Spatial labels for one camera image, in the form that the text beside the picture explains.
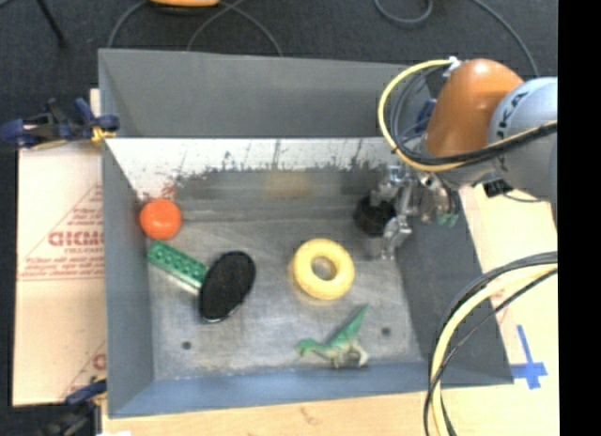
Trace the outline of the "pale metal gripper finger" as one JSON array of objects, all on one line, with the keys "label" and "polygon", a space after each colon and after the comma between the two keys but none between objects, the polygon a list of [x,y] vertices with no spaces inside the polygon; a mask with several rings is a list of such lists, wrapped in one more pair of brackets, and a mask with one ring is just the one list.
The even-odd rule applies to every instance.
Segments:
[{"label": "pale metal gripper finger", "polygon": [[399,249],[412,235],[413,229],[409,224],[399,224],[393,233],[393,258],[397,257]]},{"label": "pale metal gripper finger", "polygon": [[391,259],[394,258],[394,249],[397,244],[397,239],[401,235],[401,225],[396,218],[391,218],[383,227],[381,257]]}]

